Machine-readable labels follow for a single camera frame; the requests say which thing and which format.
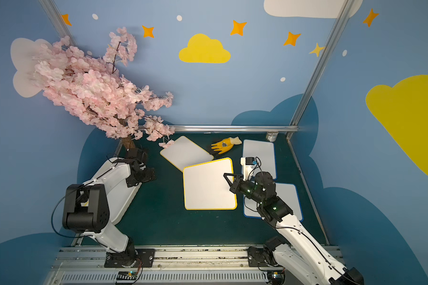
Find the yellow-edged whiteboard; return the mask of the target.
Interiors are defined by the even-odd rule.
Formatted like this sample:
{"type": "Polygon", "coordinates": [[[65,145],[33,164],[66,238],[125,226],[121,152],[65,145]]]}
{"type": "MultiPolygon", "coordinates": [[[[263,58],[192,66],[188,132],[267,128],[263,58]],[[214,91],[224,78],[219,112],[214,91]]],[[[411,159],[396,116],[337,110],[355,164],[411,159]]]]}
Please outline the yellow-edged whiteboard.
{"type": "Polygon", "coordinates": [[[181,172],[186,167],[210,162],[214,159],[213,155],[185,136],[181,136],[170,146],[161,150],[160,155],[181,172]]]}
{"type": "Polygon", "coordinates": [[[186,210],[234,210],[237,196],[229,190],[233,173],[230,158],[201,163],[183,169],[184,206],[186,210]]]}

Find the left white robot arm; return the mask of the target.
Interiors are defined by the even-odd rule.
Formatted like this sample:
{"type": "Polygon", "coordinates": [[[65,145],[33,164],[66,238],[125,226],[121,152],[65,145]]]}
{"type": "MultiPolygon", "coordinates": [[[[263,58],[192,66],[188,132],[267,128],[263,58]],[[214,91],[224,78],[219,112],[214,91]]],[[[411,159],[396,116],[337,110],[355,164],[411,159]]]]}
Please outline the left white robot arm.
{"type": "Polygon", "coordinates": [[[143,268],[131,237],[116,225],[121,221],[142,184],[154,180],[148,155],[131,148],[124,158],[108,159],[93,177],[72,184],[63,198],[63,228],[88,237],[107,252],[106,268],[143,268]]]}

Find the blue-edged whiteboard front right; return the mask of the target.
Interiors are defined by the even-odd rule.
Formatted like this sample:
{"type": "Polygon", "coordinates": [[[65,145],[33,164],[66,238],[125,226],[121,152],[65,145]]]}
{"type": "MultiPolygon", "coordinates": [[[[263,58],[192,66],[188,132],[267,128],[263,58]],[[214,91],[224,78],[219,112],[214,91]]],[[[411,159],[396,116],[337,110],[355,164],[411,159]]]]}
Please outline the blue-edged whiteboard front right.
{"type": "MultiPolygon", "coordinates": [[[[277,196],[292,209],[294,215],[302,222],[304,220],[304,216],[296,186],[293,184],[276,183],[276,192],[277,196]]],[[[244,196],[243,204],[243,214],[245,217],[260,219],[260,214],[257,212],[256,202],[244,196]]]]}

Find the blue-edged whiteboard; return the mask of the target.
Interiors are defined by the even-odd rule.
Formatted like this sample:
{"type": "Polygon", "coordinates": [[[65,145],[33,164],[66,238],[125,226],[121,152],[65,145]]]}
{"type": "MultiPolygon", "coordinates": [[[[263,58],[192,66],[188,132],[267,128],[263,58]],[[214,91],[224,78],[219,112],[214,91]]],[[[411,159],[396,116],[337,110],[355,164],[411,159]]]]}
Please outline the blue-edged whiteboard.
{"type": "MultiPolygon", "coordinates": [[[[293,184],[276,183],[276,192],[277,196],[292,209],[294,215],[302,222],[304,220],[304,216],[296,186],[293,184]]],[[[243,204],[243,214],[245,217],[260,219],[260,214],[257,212],[256,202],[244,196],[243,204]]]]}
{"type": "Polygon", "coordinates": [[[243,157],[258,157],[262,171],[269,172],[274,180],[277,179],[275,147],[272,142],[244,140],[243,157]]]}

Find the white plastic storage box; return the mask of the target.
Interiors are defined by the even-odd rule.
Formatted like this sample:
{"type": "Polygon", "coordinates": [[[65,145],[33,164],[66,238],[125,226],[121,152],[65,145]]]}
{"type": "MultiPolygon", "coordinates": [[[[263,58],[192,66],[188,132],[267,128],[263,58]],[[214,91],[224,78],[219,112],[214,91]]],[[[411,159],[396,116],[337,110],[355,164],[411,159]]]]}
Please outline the white plastic storage box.
{"type": "Polygon", "coordinates": [[[141,184],[128,187],[126,179],[130,176],[130,167],[126,159],[107,160],[94,176],[85,183],[105,186],[112,224],[118,224],[129,208],[141,184]]]}

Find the blue-edged whiteboard back right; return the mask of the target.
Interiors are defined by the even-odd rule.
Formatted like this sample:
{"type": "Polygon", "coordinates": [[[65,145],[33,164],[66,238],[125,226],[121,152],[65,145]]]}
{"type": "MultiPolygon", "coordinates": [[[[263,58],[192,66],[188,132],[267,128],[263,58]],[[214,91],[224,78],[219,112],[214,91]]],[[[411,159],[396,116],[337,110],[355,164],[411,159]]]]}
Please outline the blue-edged whiteboard back right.
{"type": "Polygon", "coordinates": [[[269,172],[274,180],[277,179],[275,147],[272,142],[244,140],[243,157],[258,157],[262,171],[269,172]]]}

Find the yellow black work glove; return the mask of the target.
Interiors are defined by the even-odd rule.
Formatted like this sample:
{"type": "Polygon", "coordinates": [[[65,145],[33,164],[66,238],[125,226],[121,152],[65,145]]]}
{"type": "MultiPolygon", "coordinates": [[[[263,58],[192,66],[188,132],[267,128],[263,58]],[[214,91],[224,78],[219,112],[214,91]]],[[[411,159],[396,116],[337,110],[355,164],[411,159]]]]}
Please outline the yellow black work glove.
{"type": "Polygon", "coordinates": [[[225,138],[219,142],[213,143],[208,150],[211,155],[220,155],[229,152],[234,146],[238,146],[243,142],[239,137],[225,138]]]}

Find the horizontal aluminium back bar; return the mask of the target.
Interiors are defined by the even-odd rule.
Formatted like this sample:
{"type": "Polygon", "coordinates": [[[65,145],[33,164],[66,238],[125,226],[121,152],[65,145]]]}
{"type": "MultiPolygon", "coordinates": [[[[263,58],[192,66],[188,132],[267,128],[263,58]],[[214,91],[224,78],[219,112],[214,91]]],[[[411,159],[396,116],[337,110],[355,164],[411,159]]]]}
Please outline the horizontal aluminium back bar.
{"type": "Polygon", "coordinates": [[[296,133],[295,125],[171,125],[179,133],[296,133]]]}

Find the green circuit board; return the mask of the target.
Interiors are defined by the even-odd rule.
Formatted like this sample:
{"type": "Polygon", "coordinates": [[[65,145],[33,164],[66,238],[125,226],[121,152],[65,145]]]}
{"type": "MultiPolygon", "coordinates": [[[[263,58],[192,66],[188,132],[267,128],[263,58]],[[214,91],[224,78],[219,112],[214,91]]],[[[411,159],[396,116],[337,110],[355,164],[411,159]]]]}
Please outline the green circuit board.
{"type": "Polygon", "coordinates": [[[283,285],[285,283],[285,273],[283,271],[267,271],[267,285],[283,285]]]}
{"type": "Polygon", "coordinates": [[[133,285],[138,280],[138,271],[119,271],[116,275],[116,285],[133,285]]]}

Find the pink cherry blossom tree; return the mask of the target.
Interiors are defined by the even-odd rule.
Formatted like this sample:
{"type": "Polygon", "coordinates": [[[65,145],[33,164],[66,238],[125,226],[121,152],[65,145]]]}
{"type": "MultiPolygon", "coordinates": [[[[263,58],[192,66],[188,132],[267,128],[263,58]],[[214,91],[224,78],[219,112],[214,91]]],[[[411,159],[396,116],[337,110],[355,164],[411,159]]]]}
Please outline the pink cherry blossom tree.
{"type": "Polygon", "coordinates": [[[94,58],[70,43],[66,36],[52,45],[43,44],[35,57],[34,80],[43,95],[62,106],[86,125],[122,140],[126,148],[146,137],[159,146],[172,146],[174,127],[160,116],[148,115],[172,106],[173,94],[156,95],[149,86],[138,87],[119,73],[137,52],[136,38],[125,27],[109,34],[111,41],[102,58],[94,58]]]}

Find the left green circuit board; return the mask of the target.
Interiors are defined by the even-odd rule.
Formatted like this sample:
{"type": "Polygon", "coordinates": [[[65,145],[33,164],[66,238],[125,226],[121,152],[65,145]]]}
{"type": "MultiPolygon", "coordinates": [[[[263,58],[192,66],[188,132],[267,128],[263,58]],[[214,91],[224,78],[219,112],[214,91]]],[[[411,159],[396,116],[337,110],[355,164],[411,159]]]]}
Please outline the left green circuit board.
{"type": "Polygon", "coordinates": [[[116,285],[133,285],[138,280],[138,271],[119,271],[116,275],[116,285]]]}

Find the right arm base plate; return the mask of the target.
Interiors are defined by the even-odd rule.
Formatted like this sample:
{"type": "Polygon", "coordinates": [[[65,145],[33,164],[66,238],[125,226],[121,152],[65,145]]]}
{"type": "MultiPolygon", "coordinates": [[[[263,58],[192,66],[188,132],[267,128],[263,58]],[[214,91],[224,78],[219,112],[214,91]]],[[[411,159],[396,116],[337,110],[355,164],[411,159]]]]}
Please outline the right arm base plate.
{"type": "Polygon", "coordinates": [[[247,259],[249,267],[281,267],[275,260],[273,252],[268,248],[249,247],[247,259]]]}

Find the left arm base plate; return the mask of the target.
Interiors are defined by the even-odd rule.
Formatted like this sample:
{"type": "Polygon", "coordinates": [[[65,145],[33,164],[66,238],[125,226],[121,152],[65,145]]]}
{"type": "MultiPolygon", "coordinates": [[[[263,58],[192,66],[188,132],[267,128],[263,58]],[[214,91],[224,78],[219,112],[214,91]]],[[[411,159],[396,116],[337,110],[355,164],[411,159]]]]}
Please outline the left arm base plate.
{"type": "Polygon", "coordinates": [[[155,250],[150,248],[135,249],[120,253],[107,252],[105,268],[151,268],[155,257],[155,250]]]}

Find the left aluminium frame post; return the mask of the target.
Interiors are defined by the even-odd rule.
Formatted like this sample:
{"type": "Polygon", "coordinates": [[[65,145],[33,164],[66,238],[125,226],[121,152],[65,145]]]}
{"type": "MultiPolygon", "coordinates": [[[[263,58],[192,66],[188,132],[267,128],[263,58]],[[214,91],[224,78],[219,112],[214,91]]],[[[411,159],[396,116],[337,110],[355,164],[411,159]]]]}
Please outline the left aluminium frame post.
{"type": "Polygon", "coordinates": [[[57,31],[59,37],[64,38],[65,36],[69,36],[70,43],[73,46],[77,46],[77,43],[74,40],[74,36],[71,34],[68,25],[65,24],[62,14],[60,13],[55,2],[53,0],[39,0],[39,3],[44,9],[55,30],[57,31]]]}

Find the aluminium frame post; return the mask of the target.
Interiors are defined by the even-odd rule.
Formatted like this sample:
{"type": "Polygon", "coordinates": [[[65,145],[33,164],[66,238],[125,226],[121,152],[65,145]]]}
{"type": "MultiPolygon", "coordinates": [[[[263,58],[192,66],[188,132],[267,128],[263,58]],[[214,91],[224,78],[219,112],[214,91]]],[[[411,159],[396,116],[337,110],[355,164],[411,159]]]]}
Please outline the aluminium frame post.
{"type": "Polygon", "coordinates": [[[337,16],[334,26],[331,32],[329,33],[328,39],[325,43],[325,48],[322,50],[322,54],[317,60],[317,64],[310,77],[309,83],[297,105],[294,115],[292,116],[290,127],[295,127],[296,130],[289,131],[286,133],[286,140],[289,145],[291,144],[292,135],[298,131],[298,125],[301,121],[304,111],[306,110],[309,101],[317,88],[317,84],[321,79],[322,74],[329,62],[329,59],[334,49],[336,48],[336,45],[348,23],[348,20],[350,19],[350,13],[351,11],[353,11],[354,4],[354,0],[347,0],[344,1],[343,5],[341,6],[340,13],[337,16]]]}
{"type": "Polygon", "coordinates": [[[55,30],[57,31],[59,37],[64,38],[65,36],[69,36],[70,43],[73,46],[77,46],[77,43],[74,40],[74,36],[71,34],[68,25],[65,24],[62,14],[60,13],[55,2],[53,0],[39,0],[39,3],[44,9],[55,30]]]}

